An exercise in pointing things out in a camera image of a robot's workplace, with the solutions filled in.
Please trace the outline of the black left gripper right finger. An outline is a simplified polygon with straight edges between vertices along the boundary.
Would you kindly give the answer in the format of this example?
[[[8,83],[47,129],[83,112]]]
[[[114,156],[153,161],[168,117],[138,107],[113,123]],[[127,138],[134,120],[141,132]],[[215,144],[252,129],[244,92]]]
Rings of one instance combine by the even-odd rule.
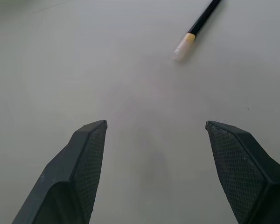
[[[280,224],[280,164],[247,131],[215,121],[205,129],[238,224]]]

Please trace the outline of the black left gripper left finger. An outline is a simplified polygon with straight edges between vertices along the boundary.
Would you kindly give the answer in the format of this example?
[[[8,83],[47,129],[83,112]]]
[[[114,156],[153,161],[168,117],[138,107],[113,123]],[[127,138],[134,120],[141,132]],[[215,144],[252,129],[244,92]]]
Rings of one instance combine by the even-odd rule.
[[[101,175],[107,121],[76,130],[46,165],[12,224],[89,224]]]

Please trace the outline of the black pencil with eraser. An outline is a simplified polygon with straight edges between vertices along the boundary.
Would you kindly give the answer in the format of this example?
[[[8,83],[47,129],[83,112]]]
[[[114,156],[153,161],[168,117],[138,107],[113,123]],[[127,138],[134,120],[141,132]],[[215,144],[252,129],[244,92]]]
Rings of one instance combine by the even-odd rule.
[[[211,17],[221,0],[212,0],[200,17],[196,20],[193,26],[189,29],[186,35],[183,37],[181,42],[178,44],[174,51],[174,59],[177,61],[182,61],[190,51],[191,45],[194,43],[197,35]]]

